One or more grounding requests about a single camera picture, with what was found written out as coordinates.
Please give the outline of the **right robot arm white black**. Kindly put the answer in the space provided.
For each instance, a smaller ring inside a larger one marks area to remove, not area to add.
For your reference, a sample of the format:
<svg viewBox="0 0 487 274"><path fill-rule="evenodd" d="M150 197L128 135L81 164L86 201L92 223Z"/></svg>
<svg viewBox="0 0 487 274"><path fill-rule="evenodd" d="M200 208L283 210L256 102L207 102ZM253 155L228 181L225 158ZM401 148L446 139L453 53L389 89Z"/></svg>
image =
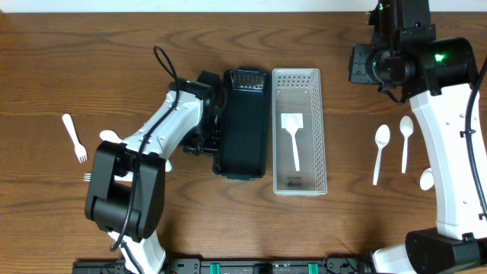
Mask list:
<svg viewBox="0 0 487 274"><path fill-rule="evenodd" d="M428 0L380 0L369 44L356 44L349 80L382 94L401 88L418 120L434 180L437 221L405 242L372 251L362 273L455 273L486 265L486 149L478 68L469 41L440 40Z"/></svg>

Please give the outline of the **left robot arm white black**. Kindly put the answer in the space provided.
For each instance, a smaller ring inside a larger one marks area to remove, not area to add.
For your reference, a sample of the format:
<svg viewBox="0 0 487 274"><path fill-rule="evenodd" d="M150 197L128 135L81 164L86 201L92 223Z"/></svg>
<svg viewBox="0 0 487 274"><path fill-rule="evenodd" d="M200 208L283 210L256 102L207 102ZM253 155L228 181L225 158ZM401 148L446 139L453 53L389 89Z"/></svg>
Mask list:
<svg viewBox="0 0 487 274"><path fill-rule="evenodd" d="M164 210L166 163L182 141L201 145L220 95L220 77L212 72L172 82L163 105L142 128L120 143L104 141L95 151L84 213L112 239L123 239L128 271L161 271L166 253L156 227Z"/></svg>

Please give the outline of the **dark green plastic basket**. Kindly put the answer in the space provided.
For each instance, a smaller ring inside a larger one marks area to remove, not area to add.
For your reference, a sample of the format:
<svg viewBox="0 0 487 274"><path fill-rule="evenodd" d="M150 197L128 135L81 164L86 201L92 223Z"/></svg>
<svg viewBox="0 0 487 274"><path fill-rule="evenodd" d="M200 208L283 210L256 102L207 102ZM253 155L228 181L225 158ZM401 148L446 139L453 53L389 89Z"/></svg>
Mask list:
<svg viewBox="0 0 487 274"><path fill-rule="evenodd" d="M266 172L269 141L270 74L256 67L224 73L224 109L218 118L221 144L213 172L231 180L252 180Z"/></svg>

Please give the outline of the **white plastic spoon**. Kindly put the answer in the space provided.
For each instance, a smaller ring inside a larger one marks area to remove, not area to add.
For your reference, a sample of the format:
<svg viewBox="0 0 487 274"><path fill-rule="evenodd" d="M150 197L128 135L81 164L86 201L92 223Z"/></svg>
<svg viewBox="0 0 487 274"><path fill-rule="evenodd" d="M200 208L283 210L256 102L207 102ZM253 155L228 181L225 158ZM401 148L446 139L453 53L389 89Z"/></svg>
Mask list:
<svg viewBox="0 0 487 274"><path fill-rule="evenodd" d="M401 172L406 173L407 161L408 161L408 141L411 134L414 132L413 121L409 116L404 116L399 123L399 130L403 135L403 156L402 156L402 166Z"/></svg>
<svg viewBox="0 0 487 274"><path fill-rule="evenodd" d="M299 155L298 155L298 146L297 146L297 142L296 142L296 138L295 138L295 135L299 129L295 125L291 125L286 130L291 136L295 170L299 171L300 170L300 162L299 162Z"/></svg>
<svg viewBox="0 0 487 274"><path fill-rule="evenodd" d="M388 145L389 141L390 141L390 128L388 125L383 124L377 129L375 134L375 142L377 145L377 157L376 157L376 162L374 166L374 175L373 175L374 186L378 184L382 151Z"/></svg>

